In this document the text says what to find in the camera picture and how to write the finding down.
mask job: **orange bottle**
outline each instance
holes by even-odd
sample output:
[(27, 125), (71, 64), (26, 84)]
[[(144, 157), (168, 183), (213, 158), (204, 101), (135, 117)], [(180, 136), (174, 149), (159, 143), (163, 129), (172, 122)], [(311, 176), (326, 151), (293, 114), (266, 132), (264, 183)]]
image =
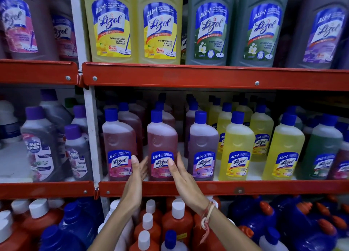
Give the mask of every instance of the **orange bottle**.
[(174, 230), (177, 234), (177, 240), (189, 246), (193, 226), (193, 217), (190, 212), (185, 210), (184, 201), (174, 200), (172, 210), (162, 217), (162, 240), (165, 240), (165, 233), (168, 230)]
[(159, 251), (160, 247), (157, 243), (151, 240), (151, 235), (148, 231), (141, 231), (138, 235), (138, 241), (131, 245), (129, 251)]
[(30, 236), (22, 231), (13, 231), (9, 221), (0, 220), (0, 251), (32, 251)]
[(161, 241), (161, 227), (153, 222), (153, 215), (151, 213), (146, 213), (143, 215), (142, 223), (138, 224), (134, 229), (134, 239), (138, 239), (138, 235), (143, 230), (146, 230), (151, 235), (151, 240), (160, 245)]
[(30, 217), (29, 200), (14, 200), (11, 202), (11, 208), (16, 222), (22, 223), (26, 218)]
[(143, 215), (146, 213), (151, 213), (153, 215), (154, 222), (156, 222), (158, 225), (161, 224), (163, 214), (159, 209), (156, 208), (155, 200), (147, 201), (146, 209), (139, 213), (139, 221), (143, 220)]
[(38, 240), (47, 227), (59, 224), (63, 218), (60, 211), (49, 209), (47, 199), (34, 200), (29, 204), (29, 211), (30, 217), (24, 220), (22, 228)]

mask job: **large yellow bottle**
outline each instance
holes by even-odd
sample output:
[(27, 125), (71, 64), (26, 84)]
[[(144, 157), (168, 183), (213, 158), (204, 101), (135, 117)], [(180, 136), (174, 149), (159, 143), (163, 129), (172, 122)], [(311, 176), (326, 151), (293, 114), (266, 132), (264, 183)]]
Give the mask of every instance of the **large yellow bottle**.
[(245, 113), (244, 116), (244, 125), (249, 126), (251, 122), (251, 116), (253, 114), (253, 111), (251, 108), (247, 107), (247, 98), (241, 98), (239, 105), (236, 108), (236, 111), (241, 111)]
[(218, 179), (246, 180), (255, 136), (253, 131), (244, 126), (244, 113), (234, 111), (231, 123), (226, 127), (224, 149)]
[(294, 126), (296, 118), (296, 115), (284, 113), (281, 124), (275, 128), (263, 180), (292, 178), (305, 140), (303, 132)]
[(140, 63), (180, 64), (183, 0), (136, 0)]
[(213, 101), (213, 105), (210, 107), (210, 112), (208, 114), (208, 125), (217, 129), (218, 116), (222, 112), (222, 107), (220, 106), (220, 98), (216, 97)]
[(222, 160), (222, 152), (224, 147), (225, 130), (231, 122), (231, 103), (224, 102), (222, 112), (218, 116), (217, 131), (219, 136), (217, 160)]
[(94, 62), (137, 63), (135, 0), (85, 0)]
[(265, 114), (266, 105), (257, 105), (256, 112), (251, 116), (250, 129), (255, 134), (251, 161), (264, 162), (272, 136), (274, 121)]

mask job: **max kleen label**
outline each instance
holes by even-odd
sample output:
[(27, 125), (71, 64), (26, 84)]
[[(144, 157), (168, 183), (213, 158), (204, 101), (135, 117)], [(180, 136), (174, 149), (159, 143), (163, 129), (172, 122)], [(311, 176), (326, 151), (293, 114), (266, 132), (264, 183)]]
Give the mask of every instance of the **max kleen label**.
[(214, 152), (197, 152), (194, 155), (193, 177), (211, 177), (215, 168), (215, 159), (216, 153)]
[(79, 179), (84, 177), (87, 174), (85, 157), (79, 155), (79, 152), (73, 148), (68, 148), (67, 152), (69, 155), (69, 162), (72, 167), (74, 178)]
[(156, 178), (171, 177), (168, 160), (175, 160), (172, 152), (157, 151), (151, 153), (151, 176)]
[(229, 177), (243, 177), (247, 175), (251, 153), (247, 151), (231, 152), (228, 160), (226, 175)]
[(127, 6), (118, 0), (92, 3), (97, 55), (131, 57), (130, 18)]
[(335, 154), (320, 154), (314, 160), (313, 173), (311, 177), (326, 177), (331, 168), (331, 165), (336, 157)]
[(333, 60), (345, 13), (342, 8), (332, 7), (316, 14), (303, 62), (330, 63)]
[(195, 59), (220, 59), (228, 28), (228, 10), (221, 3), (198, 7), (195, 20)]
[(281, 7), (275, 4), (260, 4), (252, 9), (244, 50), (245, 60), (269, 61), (274, 58), (281, 18)]
[(267, 152), (269, 140), (269, 134), (256, 134), (252, 154), (264, 155)]
[(125, 177), (132, 174), (131, 152), (113, 150), (108, 152), (108, 170), (111, 177)]
[(61, 15), (52, 15), (53, 31), (58, 47), (59, 57), (77, 58), (74, 24)]
[(29, 6), (23, 0), (0, 0), (0, 15), (10, 51), (37, 53)]
[(143, 11), (144, 56), (176, 59), (177, 11), (169, 4), (154, 2)]
[(299, 154), (296, 152), (282, 152), (277, 156), (272, 175), (274, 177), (290, 177), (296, 167)]
[(23, 140), (27, 146), (33, 182), (45, 180), (54, 170), (51, 148), (32, 134), (24, 133)]

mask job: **bottle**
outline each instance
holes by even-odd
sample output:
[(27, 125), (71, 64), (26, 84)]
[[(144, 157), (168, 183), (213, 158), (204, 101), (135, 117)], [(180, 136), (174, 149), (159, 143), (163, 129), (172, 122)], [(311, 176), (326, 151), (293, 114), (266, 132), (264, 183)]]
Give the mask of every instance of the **bottle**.
[(79, 66), (71, 1), (50, 0), (49, 5), (59, 59)]
[(79, 125), (70, 124), (65, 126), (64, 130), (66, 135), (65, 149), (75, 181), (93, 181), (90, 146), (82, 136)]
[(308, 180), (326, 179), (336, 154), (343, 142), (342, 133), (335, 129), (337, 116), (323, 114), (320, 124), (311, 134), (297, 178)]
[(285, 67), (329, 69), (348, 6), (349, 0), (303, 0)]
[(0, 7), (12, 59), (59, 60), (49, 0), (0, 0)]
[(186, 64), (226, 65), (234, 0), (189, 0)]
[(142, 142), (143, 142), (143, 145), (145, 146), (147, 145), (146, 135), (147, 135), (147, 125), (148, 125), (146, 108), (136, 103), (136, 98), (131, 98), (129, 100), (129, 111), (133, 114), (136, 114), (142, 121)]
[(9, 221), (0, 220), (0, 251), (31, 251), (31, 238), (22, 230), (13, 231)]
[(94, 62), (138, 62), (135, 1), (85, 0)]
[(308, 146), (310, 136), (313, 133), (313, 129), (317, 125), (319, 125), (319, 120), (318, 119), (309, 118), (309, 119), (307, 119), (305, 125), (303, 126), (302, 132), (303, 132), (303, 134), (305, 136), (305, 141), (304, 141), (303, 148), (302, 148), (302, 151), (300, 152), (300, 156), (299, 156), (299, 161), (300, 162), (303, 161), (305, 150), (306, 150), (306, 148)]
[(73, 173), (65, 150), (64, 126), (72, 122), (72, 115), (58, 102), (54, 89), (41, 89), (40, 94), (40, 106), (44, 109), (46, 118), (57, 129), (58, 153), (61, 158), (63, 173), (65, 177), (71, 177)]
[(251, 108), (247, 107), (247, 98), (241, 98), (239, 101), (239, 105), (236, 107), (236, 111), (241, 111), (244, 113), (244, 125), (249, 126), (251, 122), (251, 116), (253, 111)]
[(268, 227), (266, 234), (259, 239), (259, 246), (263, 251), (288, 251), (279, 238), (279, 232), (273, 227)]
[(158, 225), (162, 223), (162, 212), (156, 208), (155, 200), (148, 200), (146, 203), (146, 209), (139, 213), (139, 220), (142, 221), (143, 215), (146, 213), (151, 213), (153, 215), (154, 222)]
[[(110, 204), (110, 210), (107, 216), (105, 217), (104, 223), (108, 221), (108, 219), (110, 218), (110, 215), (116, 210), (119, 203), (120, 203), (120, 200), (112, 201), (112, 203)], [(129, 221), (126, 223), (121, 233), (121, 236), (124, 238), (127, 248), (129, 248), (132, 244), (132, 232), (133, 232), (133, 223), (132, 223), (132, 219), (129, 219)]]
[(84, 89), (79, 86), (74, 86), (74, 91), (75, 91), (75, 99), (77, 101), (78, 105), (85, 105), (85, 96), (84, 96)]
[(226, 127), (219, 181), (246, 180), (255, 135), (243, 121), (244, 113), (234, 111)]
[(163, 112), (151, 111), (148, 125), (148, 174), (150, 181), (173, 181), (168, 159), (177, 162), (178, 134), (171, 126), (162, 122)]
[[(105, 223), (102, 223), (98, 227), (98, 233), (100, 233), (100, 231), (103, 229), (104, 225), (105, 225)], [(125, 242), (125, 239), (122, 235), (119, 236), (119, 240), (116, 243), (114, 251), (127, 251), (126, 242)]]
[(182, 13), (182, 44), (180, 47), (180, 64), (185, 64), (187, 55), (188, 4), (183, 5)]
[(164, 111), (164, 103), (161, 101), (155, 102), (155, 109), (162, 111), (162, 122), (171, 126), (173, 129), (176, 128), (176, 121), (174, 116), (172, 116), (169, 112)]
[(26, 107), (25, 114), (27, 120), (21, 127), (21, 134), (27, 147), (33, 182), (63, 181), (56, 127), (45, 118), (42, 107)]
[(217, 129), (218, 116), (222, 112), (222, 108), (220, 106), (220, 98), (216, 97), (213, 100), (213, 104), (210, 107), (210, 112), (208, 113), (208, 125)]
[(257, 105), (256, 112), (251, 116), (250, 129), (255, 134), (251, 161), (262, 162), (267, 159), (270, 138), (272, 136), (274, 121), (265, 114), (266, 105)]
[(104, 221), (104, 214), (101, 201), (95, 200), (93, 197), (80, 197), (76, 201), (95, 221), (95, 224), (101, 224)]
[(343, 133), (343, 142), (327, 179), (349, 179), (349, 131)]
[(27, 199), (17, 199), (12, 201), (11, 208), (13, 212), (13, 218), (16, 222), (22, 223), (26, 218), (30, 216), (29, 200)]
[(67, 97), (64, 99), (64, 107), (67, 111), (70, 112), (74, 116), (74, 110), (73, 107), (77, 105), (77, 101), (75, 97)]
[(273, 134), (262, 180), (291, 179), (305, 140), (295, 127), (296, 115), (284, 113)]
[(141, 231), (146, 230), (150, 233), (151, 239), (160, 244), (161, 241), (161, 227), (153, 222), (153, 215), (151, 213), (146, 213), (143, 215), (142, 223), (138, 224), (134, 229), (133, 238), (138, 239), (138, 235)]
[[(288, 106), (288, 107), (286, 108), (286, 112), (287, 112), (287, 113), (290, 113), (290, 114), (296, 115), (296, 107), (297, 107), (297, 106)], [(281, 114), (280, 117), (279, 117), (279, 123), (280, 123), (281, 120), (282, 120), (282, 116), (283, 116), (283, 114)], [(298, 128), (298, 129), (300, 129), (300, 130), (303, 129), (303, 122), (302, 122), (302, 120), (301, 120), (298, 116), (296, 117), (296, 122), (295, 122), (294, 126), (295, 126), (296, 128)]]
[(131, 126), (118, 121), (118, 110), (105, 110), (103, 138), (110, 181), (127, 181), (132, 174), (131, 155), (137, 155), (136, 133)]
[(190, 137), (190, 127), (195, 122), (195, 112), (198, 110), (198, 102), (191, 101), (189, 104), (189, 111), (186, 113), (185, 118), (185, 138), (184, 138), (184, 157), (188, 158), (188, 143)]
[(185, 210), (183, 200), (174, 200), (172, 210), (162, 217), (162, 240), (168, 230), (174, 230), (177, 234), (177, 240), (189, 246), (191, 232), (194, 226), (194, 220), (190, 212)]
[(183, 0), (136, 0), (135, 3), (139, 63), (180, 64)]
[(29, 204), (30, 217), (22, 223), (22, 228), (38, 241), (43, 231), (62, 220), (61, 212), (50, 210), (47, 199), (37, 199)]
[(174, 230), (168, 230), (165, 234), (165, 240), (162, 242), (161, 251), (189, 251), (187, 246), (177, 241), (177, 234)]
[(138, 241), (135, 242), (129, 251), (158, 251), (159, 245), (151, 240), (151, 235), (148, 231), (141, 231), (138, 235)]
[(239, 0), (231, 66), (273, 66), (287, 1)]
[(14, 143), (22, 140), (20, 124), (13, 115), (13, 105), (0, 95), (0, 139), (4, 143)]
[(64, 216), (59, 223), (59, 229), (75, 235), (88, 249), (97, 236), (97, 227), (90, 217), (79, 206), (77, 201), (68, 203), (64, 208)]
[(206, 124), (206, 112), (195, 112), (195, 123), (190, 127), (188, 173), (196, 181), (212, 181), (219, 135)]
[(136, 133), (137, 158), (141, 162), (143, 160), (143, 129), (141, 119), (129, 112), (129, 104), (127, 102), (119, 103), (118, 117), (120, 122), (130, 125)]
[(238, 107), (240, 102), (240, 98), (238, 95), (233, 95), (233, 100), (231, 102), (231, 112), (236, 111), (236, 108)]
[(85, 251), (82, 242), (72, 233), (62, 231), (57, 225), (47, 227), (41, 235), (39, 251)]
[(164, 111), (173, 115), (173, 109), (168, 104), (166, 104), (166, 93), (159, 94), (159, 101), (164, 103)]
[(258, 97), (256, 95), (250, 96), (250, 102), (247, 104), (250, 109), (252, 109), (253, 112), (256, 111)]
[(232, 110), (231, 103), (224, 102), (222, 112), (218, 116), (217, 131), (219, 135), (219, 142), (218, 142), (218, 150), (217, 150), (217, 160), (222, 160), (225, 130), (231, 121), (231, 115), (232, 115), (231, 110)]
[(87, 143), (89, 143), (89, 136), (88, 136), (88, 127), (87, 127), (87, 118), (86, 118), (86, 108), (85, 105), (76, 105), (73, 108), (74, 110), (74, 119), (72, 121), (72, 124), (79, 125), (81, 129), (82, 137), (85, 138)]

